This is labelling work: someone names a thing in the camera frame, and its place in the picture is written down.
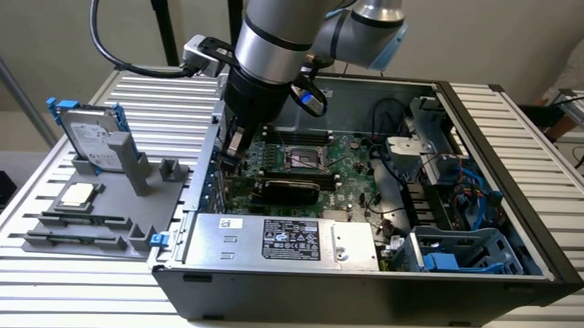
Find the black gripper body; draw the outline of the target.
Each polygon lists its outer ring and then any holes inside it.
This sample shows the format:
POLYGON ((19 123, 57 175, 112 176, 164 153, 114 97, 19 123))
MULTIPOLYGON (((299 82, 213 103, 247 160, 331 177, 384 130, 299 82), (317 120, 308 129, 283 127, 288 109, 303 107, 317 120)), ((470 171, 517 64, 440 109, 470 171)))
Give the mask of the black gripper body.
POLYGON ((224 102, 237 126, 256 128, 259 124, 272 122, 280 114, 288 91, 289 83, 264 83, 233 67, 228 73, 224 102))

